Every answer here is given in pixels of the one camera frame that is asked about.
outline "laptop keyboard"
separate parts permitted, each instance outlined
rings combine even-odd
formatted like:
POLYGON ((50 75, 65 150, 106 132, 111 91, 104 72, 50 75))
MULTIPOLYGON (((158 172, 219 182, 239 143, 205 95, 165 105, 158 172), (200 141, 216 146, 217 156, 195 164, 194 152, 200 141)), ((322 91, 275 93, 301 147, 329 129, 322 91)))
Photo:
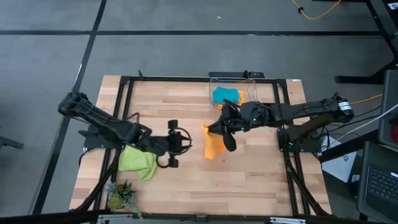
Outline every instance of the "laptop keyboard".
POLYGON ((398 205, 398 177, 369 167, 368 193, 398 205))

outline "desk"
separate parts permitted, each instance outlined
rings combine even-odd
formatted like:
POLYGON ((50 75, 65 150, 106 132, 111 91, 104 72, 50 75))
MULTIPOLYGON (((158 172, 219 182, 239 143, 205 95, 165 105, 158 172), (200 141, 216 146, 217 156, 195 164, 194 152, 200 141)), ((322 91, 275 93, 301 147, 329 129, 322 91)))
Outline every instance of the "desk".
MULTIPOLYGON (((120 79, 104 76, 99 91, 96 105, 110 114, 120 79)), ((300 80, 287 80, 287 86, 291 104, 305 102, 300 80)), ((158 168, 150 181, 139 180, 135 172, 118 172, 117 182, 132 182, 143 213, 291 216, 284 159, 275 128, 237 133, 236 151, 225 151, 212 161, 204 158, 201 124, 211 124, 220 115, 211 110, 208 94, 207 82, 134 81, 129 114, 140 112, 140 123, 150 127, 153 135, 166 135, 167 121, 178 119, 179 126, 191 134, 193 147, 178 157, 177 169, 158 168)), ((275 102, 270 84, 257 83, 257 95, 259 101, 275 102)), ((121 105, 125 100, 123 94, 121 105)), ((305 121, 297 119, 295 124, 305 121)), ((103 149, 94 149, 83 157, 70 208, 79 206, 97 184, 103 156, 103 149)), ((306 186, 322 208, 330 212, 320 163, 312 154, 305 153, 301 153, 301 161, 306 186)), ((295 192, 302 213, 297 187, 295 192)), ((103 194, 100 208, 104 208, 105 198, 103 194)))

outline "small succulent plant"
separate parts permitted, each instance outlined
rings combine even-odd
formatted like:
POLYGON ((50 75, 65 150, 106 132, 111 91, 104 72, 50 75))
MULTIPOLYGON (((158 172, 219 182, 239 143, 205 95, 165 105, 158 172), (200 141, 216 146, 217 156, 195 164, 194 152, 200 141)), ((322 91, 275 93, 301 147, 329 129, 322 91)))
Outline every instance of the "small succulent plant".
POLYGON ((110 182, 107 185, 106 193, 108 194, 108 207, 112 210, 126 208, 134 213, 140 219, 143 219, 142 213, 136 205, 137 197, 134 195, 136 191, 132 190, 131 183, 127 183, 127 180, 123 184, 110 182))

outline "orange cloth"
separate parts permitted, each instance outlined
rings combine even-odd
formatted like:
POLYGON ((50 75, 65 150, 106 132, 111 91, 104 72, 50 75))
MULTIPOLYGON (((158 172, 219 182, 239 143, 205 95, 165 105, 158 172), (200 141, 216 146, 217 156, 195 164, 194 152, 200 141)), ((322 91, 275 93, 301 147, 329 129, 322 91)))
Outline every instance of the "orange cloth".
POLYGON ((205 132, 205 158, 214 159, 217 154, 220 154, 225 148, 223 137, 219 134, 209 133, 209 129, 202 124, 205 132))
MULTIPOLYGON (((237 104, 240 106, 246 101, 246 99, 244 97, 243 90, 238 90, 238 93, 239 93, 239 102, 237 104)), ((217 107, 217 109, 221 110, 223 108, 223 105, 222 104, 217 104, 216 107, 217 107)))

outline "wooden tabletop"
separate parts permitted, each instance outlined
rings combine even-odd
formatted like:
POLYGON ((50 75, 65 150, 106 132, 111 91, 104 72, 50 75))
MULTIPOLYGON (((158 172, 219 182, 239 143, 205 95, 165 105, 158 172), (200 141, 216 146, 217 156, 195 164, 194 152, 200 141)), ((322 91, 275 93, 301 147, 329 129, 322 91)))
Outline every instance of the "wooden tabletop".
MULTIPOLYGON (((104 76, 99 91, 96 105, 109 114, 113 113, 119 81, 120 76, 104 76)), ((287 86, 291 104, 305 102, 300 80, 287 80, 287 86)), ((119 118, 124 109, 125 92, 119 118)), ((178 125, 191 134, 193 147, 178 156, 177 169, 158 168, 149 181, 139 180, 135 172, 118 172, 117 182, 126 179, 132 182, 138 206, 144 213, 292 215, 275 128, 236 133, 236 151, 225 151, 214 160, 204 158, 201 124, 214 123, 220 116, 219 111, 211 109, 208 94, 205 82, 135 81, 129 114, 139 112, 140 123, 150 127, 152 135, 167 135, 167 121, 178 119, 178 125)), ((261 102, 275 102, 272 85, 257 83, 257 98, 261 102)), ((297 119, 295 124, 305 121, 297 119)), ((103 156, 104 149, 95 149, 83 157, 70 208, 79 206, 97 184, 103 156)), ((306 186, 322 208, 330 212, 320 163, 312 154, 300 156, 306 186)), ((167 158, 162 157, 160 162, 166 162, 167 158)), ((298 208, 302 213, 299 192, 296 186, 298 208)), ((101 208, 105 198, 103 194, 101 208)))

